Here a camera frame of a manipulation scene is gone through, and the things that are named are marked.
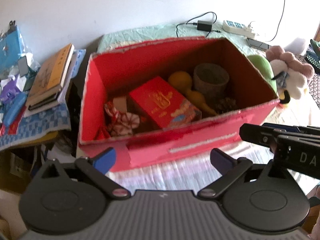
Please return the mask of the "white blue power strip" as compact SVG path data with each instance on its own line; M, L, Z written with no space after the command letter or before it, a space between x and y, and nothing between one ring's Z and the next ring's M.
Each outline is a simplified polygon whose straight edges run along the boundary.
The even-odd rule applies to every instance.
M250 24L244 25L242 23L224 20L222 23L222 28L228 33L241 35L247 38L255 39L256 37L258 37L257 32Z

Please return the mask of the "black smartphone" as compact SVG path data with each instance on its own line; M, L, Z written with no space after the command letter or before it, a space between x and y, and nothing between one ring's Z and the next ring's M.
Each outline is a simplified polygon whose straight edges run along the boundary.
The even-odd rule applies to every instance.
M256 49L259 49L259 50L267 51L268 49L271 48L271 45L266 44L266 43L261 42L261 41L257 41L255 39L252 39L252 38L249 38L249 37L247 37L246 40L247 40L247 43L248 43L248 45L250 47L253 47L253 48L256 48Z

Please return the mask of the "blue checkered cloth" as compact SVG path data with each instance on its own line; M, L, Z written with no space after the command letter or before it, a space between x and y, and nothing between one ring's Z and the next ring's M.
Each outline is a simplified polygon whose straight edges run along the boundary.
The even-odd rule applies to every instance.
M22 108L13 123L1 128L1 150L40 139L50 132L70 130L71 120L66 103L66 94L71 79L78 74L86 50L73 53L66 83L56 102L48 104L33 113Z

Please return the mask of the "brown woven round basket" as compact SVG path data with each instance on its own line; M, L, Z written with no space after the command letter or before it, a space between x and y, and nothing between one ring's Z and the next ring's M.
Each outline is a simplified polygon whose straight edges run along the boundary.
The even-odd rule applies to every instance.
M217 64L201 63L194 69L194 87L209 99L222 97L228 82L229 74Z

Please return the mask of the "white pink plush duck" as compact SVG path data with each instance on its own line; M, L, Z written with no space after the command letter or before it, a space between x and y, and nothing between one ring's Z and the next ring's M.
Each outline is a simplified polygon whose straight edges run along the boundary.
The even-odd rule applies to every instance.
M266 58L273 70L272 80L276 82L280 103L285 105L291 99L299 100L315 74L312 65L300 62L280 46L268 48Z

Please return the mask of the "red cardboard storage box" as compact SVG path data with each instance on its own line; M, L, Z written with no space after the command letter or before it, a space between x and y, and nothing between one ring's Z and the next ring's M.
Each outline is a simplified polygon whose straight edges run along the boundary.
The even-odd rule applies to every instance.
M196 107L168 83L175 72L193 74L202 63L216 64L229 75L225 94L235 106L218 116L195 116ZM105 111L121 96L127 111L142 118L128 135L116 135L115 119ZM114 172L160 164L237 141L241 125L261 124L278 101L259 70L225 38L145 41L90 58L78 143L90 157L114 148Z

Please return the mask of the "blue pencil case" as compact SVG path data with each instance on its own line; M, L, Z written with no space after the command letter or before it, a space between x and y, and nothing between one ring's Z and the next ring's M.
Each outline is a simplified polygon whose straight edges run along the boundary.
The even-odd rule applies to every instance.
M16 117L25 105L26 100L27 94L25 93L20 93L14 98L12 104L7 109L3 118L3 125L5 127L9 127L15 121Z

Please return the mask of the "red white patterned pouch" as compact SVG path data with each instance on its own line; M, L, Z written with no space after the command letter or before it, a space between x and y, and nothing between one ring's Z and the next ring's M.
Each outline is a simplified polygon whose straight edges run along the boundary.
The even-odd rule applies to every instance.
M125 96L117 97L104 104L108 116L107 129L112 137L133 135L133 130L140 125L140 117L127 111Z

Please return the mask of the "green plush toy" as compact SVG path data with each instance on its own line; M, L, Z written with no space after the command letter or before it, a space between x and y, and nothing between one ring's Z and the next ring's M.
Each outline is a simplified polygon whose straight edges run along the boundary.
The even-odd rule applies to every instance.
M268 60L260 55L248 55L247 58L253 64L253 66L255 66L257 70L259 70L260 74L264 77L264 79L277 94L277 84L276 81L273 80L274 74L271 64L268 62Z

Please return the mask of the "pine cone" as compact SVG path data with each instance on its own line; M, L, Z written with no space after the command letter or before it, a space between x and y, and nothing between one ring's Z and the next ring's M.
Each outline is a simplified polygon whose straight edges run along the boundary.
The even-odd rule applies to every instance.
M230 111L234 111L236 110L236 108L236 100L233 98L219 99L214 105L214 110L217 114L224 114Z

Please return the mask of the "blue plastic bag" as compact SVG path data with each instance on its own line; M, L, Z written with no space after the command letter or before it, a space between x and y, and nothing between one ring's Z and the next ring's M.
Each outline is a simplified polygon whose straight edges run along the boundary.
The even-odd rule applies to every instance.
M6 79L12 67L25 51L23 37L16 21L10 21L8 31L1 31L1 80Z

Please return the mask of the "red gift box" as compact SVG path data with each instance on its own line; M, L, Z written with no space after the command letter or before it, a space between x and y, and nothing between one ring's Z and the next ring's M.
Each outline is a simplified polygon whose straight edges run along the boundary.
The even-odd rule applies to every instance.
M129 92L129 99L157 129L187 125L202 117L196 106L159 76Z

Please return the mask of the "yellow hardcover book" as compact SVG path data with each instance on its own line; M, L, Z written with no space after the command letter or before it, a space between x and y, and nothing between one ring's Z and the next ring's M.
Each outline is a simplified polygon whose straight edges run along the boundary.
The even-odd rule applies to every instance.
M57 99L63 89L73 52L74 45L70 43L42 64L26 101L29 111Z

